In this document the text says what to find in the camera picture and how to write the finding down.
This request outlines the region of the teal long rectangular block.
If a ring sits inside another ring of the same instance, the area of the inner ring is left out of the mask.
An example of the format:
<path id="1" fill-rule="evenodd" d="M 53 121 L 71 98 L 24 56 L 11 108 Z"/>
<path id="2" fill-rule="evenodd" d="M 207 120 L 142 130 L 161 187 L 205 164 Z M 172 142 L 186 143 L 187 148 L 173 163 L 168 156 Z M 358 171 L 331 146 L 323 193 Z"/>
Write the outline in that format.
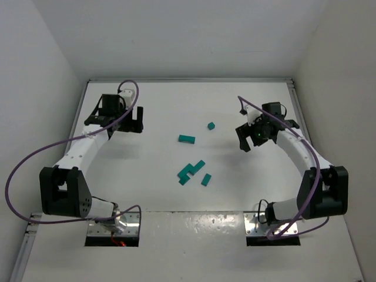
<path id="1" fill-rule="evenodd" d="M 200 160 L 196 165 L 192 165 L 189 163 L 188 165 L 188 172 L 191 175 L 195 175 L 206 163 L 203 160 Z"/>

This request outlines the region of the small teal cube block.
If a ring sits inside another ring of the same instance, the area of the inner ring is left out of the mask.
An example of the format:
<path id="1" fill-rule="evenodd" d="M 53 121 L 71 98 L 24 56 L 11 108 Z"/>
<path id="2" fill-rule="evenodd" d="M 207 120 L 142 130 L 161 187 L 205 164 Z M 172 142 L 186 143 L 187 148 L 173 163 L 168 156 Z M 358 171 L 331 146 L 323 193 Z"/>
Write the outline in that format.
<path id="1" fill-rule="evenodd" d="M 207 128 L 209 130 L 213 130 L 215 128 L 215 124 L 213 122 L 210 122 L 208 125 L 207 125 Z"/>

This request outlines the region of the teal arch block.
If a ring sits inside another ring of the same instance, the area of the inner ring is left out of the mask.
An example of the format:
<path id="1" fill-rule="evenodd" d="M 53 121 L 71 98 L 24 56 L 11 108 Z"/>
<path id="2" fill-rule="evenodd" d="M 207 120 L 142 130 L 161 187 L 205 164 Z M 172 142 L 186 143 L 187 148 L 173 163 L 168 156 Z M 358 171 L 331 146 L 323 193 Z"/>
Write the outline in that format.
<path id="1" fill-rule="evenodd" d="M 196 138 L 194 136 L 187 136 L 187 135 L 179 135 L 178 142 L 180 143 L 188 143 L 188 144 L 195 144 Z"/>

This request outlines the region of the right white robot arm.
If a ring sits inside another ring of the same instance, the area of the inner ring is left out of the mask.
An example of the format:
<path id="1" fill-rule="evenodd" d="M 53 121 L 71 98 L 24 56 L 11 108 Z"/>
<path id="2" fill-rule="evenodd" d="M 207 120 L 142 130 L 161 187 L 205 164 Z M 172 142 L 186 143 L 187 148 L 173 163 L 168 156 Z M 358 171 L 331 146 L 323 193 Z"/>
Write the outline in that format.
<path id="1" fill-rule="evenodd" d="M 298 219 L 340 216 L 348 210 L 349 174 L 345 167 L 334 166 L 323 158 L 303 136 L 299 124 L 287 119 L 287 109 L 280 102 L 263 104 L 260 108 L 244 99 L 240 113 L 247 122 L 236 133 L 240 149 L 249 152 L 273 141 L 290 158 L 302 176 L 295 198 L 268 203 L 266 224 L 288 223 Z"/>

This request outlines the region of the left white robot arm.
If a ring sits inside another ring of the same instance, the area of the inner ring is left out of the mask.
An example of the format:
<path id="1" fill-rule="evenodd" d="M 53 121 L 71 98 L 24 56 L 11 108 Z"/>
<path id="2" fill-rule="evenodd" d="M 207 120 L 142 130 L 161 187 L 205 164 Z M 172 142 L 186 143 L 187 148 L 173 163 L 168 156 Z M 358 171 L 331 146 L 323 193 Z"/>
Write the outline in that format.
<path id="1" fill-rule="evenodd" d="M 93 220 L 113 233 L 126 229 L 126 218 L 120 215 L 118 205 L 93 196 L 85 176 L 100 148 L 115 132 L 142 133 L 143 108 L 137 107 L 137 117 L 132 118 L 135 99 L 136 94 L 130 89 L 117 95 L 103 94 L 84 121 L 83 138 L 75 141 L 53 167 L 41 170 L 45 214 Z"/>

